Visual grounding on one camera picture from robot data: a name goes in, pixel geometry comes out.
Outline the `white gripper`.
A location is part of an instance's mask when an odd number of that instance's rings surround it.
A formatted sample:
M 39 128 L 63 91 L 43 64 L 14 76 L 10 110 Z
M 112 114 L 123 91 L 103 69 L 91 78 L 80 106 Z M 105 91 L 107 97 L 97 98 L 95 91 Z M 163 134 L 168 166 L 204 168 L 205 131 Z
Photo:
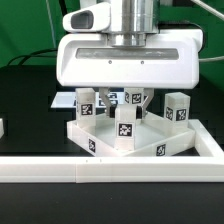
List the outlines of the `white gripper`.
M 157 1 L 94 1 L 63 17 L 67 34 L 58 46 L 56 76 L 63 86 L 100 87 L 108 117 L 116 105 L 109 87 L 140 87 L 146 116 L 151 88 L 192 89 L 199 81 L 203 31 L 160 27 Z

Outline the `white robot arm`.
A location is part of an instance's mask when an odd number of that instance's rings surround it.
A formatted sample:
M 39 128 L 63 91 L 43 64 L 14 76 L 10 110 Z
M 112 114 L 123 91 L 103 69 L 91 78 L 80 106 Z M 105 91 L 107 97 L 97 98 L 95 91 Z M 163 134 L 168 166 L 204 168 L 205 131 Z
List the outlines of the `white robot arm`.
M 111 88 L 192 89 L 203 31 L 158 21 L 160 0 L 80 0 L 63 17 L 56 76 L 63 86 L 97 87 L 109 116 Z

